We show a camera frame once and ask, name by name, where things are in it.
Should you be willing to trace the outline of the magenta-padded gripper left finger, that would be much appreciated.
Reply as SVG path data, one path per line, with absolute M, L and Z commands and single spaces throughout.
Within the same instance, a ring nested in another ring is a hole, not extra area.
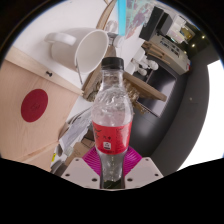
M 84 188 L 99 189 L 101 162 L 95 148 L 90 149 L 82 158 L 75 157 L 62 178 Z

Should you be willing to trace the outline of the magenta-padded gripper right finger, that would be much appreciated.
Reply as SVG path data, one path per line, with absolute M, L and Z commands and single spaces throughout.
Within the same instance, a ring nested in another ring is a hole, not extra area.
M 150 157 L 142 157 L 131 147 L 124 158 L 123 176 L 126 189 L 140 188 L 163 177 Z

